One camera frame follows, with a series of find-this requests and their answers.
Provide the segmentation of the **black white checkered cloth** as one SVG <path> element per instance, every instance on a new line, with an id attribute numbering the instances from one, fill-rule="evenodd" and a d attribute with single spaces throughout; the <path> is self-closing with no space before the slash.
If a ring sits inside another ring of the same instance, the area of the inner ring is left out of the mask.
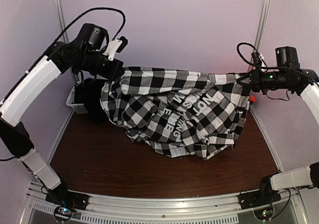
<path id="1" fill-rule="evenodd" d="M 100 104 L 112 124 L 157 154 L 208 160 L 242 133 L 251 90 L 239 77 L 126 67 L 103 85 Z"/>

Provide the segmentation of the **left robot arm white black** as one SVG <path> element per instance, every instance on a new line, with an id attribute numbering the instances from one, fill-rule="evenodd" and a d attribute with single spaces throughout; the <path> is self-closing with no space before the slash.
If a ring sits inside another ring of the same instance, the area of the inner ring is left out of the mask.
<path id="1" fill-rule="evenodd" d="M 107 80 L 122 76 L 123 62 L 115 55 L 127 44 L 127 38 L 109 40 L 107 30 L 86 23 L 70 43 L 53 42 L 0 104 L 1 140 L 47 189 L 53 190 L 51 195 L 61 206 L 69 205 L 72 196 L 64 189 L 58 174 L 35 150 L 21 118 L 39 94 L 69 69 L 73 74 L 86 71 Z"/>

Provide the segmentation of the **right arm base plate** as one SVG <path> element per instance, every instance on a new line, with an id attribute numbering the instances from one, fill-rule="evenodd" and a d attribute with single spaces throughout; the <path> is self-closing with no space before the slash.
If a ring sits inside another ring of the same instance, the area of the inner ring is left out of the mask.
<path id="1" fill-rule="evenodd" d="M 272 191 L 270 193 L 264 193 L 260 190 L 248 192 L 243 190 L 237 196 L 239 204 L 242 210 L 256 208 L 260 206 L 271 205 L 273 202 L 281 200 L 279 192 Z"/>

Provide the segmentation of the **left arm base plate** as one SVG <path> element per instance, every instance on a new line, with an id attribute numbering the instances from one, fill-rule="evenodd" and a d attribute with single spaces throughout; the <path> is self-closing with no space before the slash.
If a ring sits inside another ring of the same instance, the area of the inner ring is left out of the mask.
<path id="1" fill-rule="evenodd" d="M 66 184 L 60 184 L 53 190 L 47 188 L 45 200 L 73 210 L 86 210 L 89 196 L 87 194 L 69 191 Z"/>

